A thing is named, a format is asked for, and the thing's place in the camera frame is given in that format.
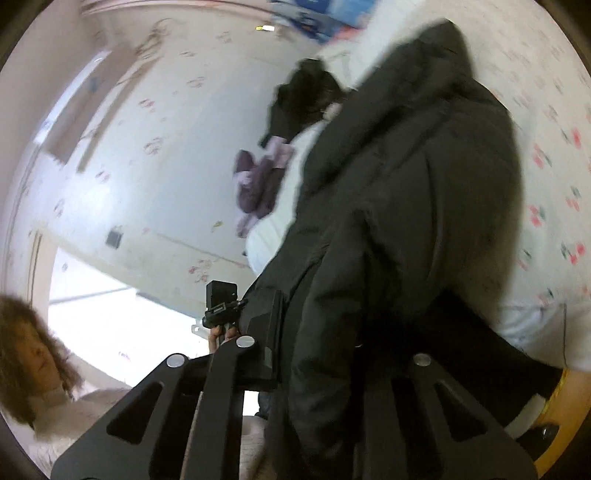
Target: white cloth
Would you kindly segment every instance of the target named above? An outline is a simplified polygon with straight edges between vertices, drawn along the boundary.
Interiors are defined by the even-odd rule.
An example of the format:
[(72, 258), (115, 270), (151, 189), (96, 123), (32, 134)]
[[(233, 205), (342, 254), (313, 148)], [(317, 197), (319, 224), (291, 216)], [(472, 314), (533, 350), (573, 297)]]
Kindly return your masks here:
[[(48, 477), (56, 460), (128, 390), (96, 390), (72, 401), (61, 389), (29, 399), (35, 412), (35, 443), (29, 456)], [(240, 480), (254, 478), (264, 457), (265, 420), (242, 419)]]
[[(534, 0), (382, 0), (364, 32), (319, 56), (339, 83), (355, 87), (394, 45), (440, 18), (462, 31), (475, 78), (511, 113), (523, 176), (517, 234), (456, 291), (532, 358), (591, 371), (591, 78), (548, 12)], [(317, 129), (293, 142), (275, 212), (246, 240), (257, 274), (293, 221)]]

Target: silver screw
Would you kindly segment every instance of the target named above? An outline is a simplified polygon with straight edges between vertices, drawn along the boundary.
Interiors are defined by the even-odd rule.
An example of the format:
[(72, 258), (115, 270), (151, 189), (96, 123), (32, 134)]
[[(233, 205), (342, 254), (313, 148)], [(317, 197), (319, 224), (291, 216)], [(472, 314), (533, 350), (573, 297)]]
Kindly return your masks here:
[(166, 359), (166, 364), (170, 368), (182, 367), (184, 365), (184, 356), (180, 353), (174, 353)]
[(413, 357), (413, 362), (415, 365), (418, 365), (420, 367), (428, 367), (429, 365), (431, 365), (431, 357), (428, 356), (426, 353), (417, 353)]
[(238, 340), (236, 340), (236, 344), (240, 347), (240, 348), (250, 348), (252, 347), (252, 345), (254, 345), (255, 339), (251, 336), (245, 335), (240, 337)]

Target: white wall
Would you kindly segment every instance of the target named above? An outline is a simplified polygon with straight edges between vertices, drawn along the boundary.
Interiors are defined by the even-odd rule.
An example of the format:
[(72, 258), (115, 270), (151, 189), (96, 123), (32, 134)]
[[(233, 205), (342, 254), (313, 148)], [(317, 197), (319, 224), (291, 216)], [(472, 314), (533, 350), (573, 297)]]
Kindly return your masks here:
[(24, 175), (27, 167), (21, 162), (24, 150), (64, 88), (99, 47), (97, 29), (80, 17), (79, 5), (79, 0), (54, 0), (0, 71), (0, 247), (6, 240), (10, 203), (21, 188), (13, 178)]

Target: triangular cutout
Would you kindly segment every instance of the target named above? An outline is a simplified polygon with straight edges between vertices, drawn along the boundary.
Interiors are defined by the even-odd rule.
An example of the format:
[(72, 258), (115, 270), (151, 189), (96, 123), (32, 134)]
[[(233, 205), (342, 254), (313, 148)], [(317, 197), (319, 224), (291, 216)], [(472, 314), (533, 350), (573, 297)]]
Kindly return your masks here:
[(435, 384), (435, 391), (443, 407), (449, 431), (456, 442), (464, 442), (486, 433), (484, 423), (470, 413), (447, 387), (438, 383)]
[(162, 392), (162, 385), (153, 383), (128, 405), (107, 426), (107, 434), (120, 438), (133, 445), (141, 443), (148, 422)]

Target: black jacket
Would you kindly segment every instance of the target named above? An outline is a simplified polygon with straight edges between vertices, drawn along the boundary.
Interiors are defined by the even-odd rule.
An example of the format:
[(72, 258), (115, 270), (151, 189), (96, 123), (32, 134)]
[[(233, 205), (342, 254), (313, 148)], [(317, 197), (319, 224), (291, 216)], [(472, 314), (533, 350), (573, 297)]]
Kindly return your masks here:
[(397, 47), (318, 138), (295, 222), (242, 318), (285, 294), (268, 448), (280, 478), (346, 478), (355, 346), (426, 311), (493, 243), (520, 189), (506, 109), (451, 22)]

